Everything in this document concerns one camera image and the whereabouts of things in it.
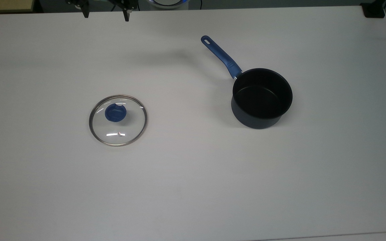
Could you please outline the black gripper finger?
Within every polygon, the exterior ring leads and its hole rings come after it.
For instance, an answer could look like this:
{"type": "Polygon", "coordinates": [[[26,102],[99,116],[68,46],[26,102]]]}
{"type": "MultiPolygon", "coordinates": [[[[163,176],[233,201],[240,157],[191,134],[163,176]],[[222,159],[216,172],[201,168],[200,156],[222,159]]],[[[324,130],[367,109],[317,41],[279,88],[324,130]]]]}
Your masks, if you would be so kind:
{"type": "Polygon", "coordinates": [[[137,0],[112,0],[112,4],[121,8],[126,22],[130,21],[130,14],[133,10],[138,8],[137,0]]]}
{"type": "Polygon", "coordinates": [[[76,9],[81,10],[85,18],[90,14],[89,0],[66,0],[66,4],[74,6],[76,9]]]}

